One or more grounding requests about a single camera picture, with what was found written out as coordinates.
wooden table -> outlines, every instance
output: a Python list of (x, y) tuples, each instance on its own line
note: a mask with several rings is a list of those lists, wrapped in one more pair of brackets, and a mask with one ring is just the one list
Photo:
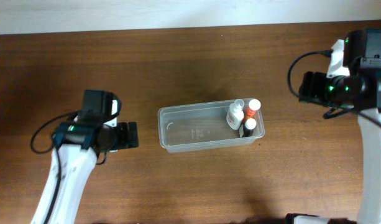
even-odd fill
[[(48, 119), (81, 107), (84, 89), (124, 102), (140, 146), (110, 154), (86, 184), (77, 223), (229, 223), (309, 213), (355, 220), (362, 199), (362, 141), (354, 115), (323, 120), (287, 88), (303, 53), (381, 21), (195, 29), (0, 35), (0, 223), (29, 223), (50, 155), (30, 151)], [(312, 56), (293, 71), (325, 72)], [(262, 102), (266, 134), (254, 144), (169, 154), (158, 140), (166, 106), (236, 98)], [(49, 127), (37, 147), (50, 144)]]

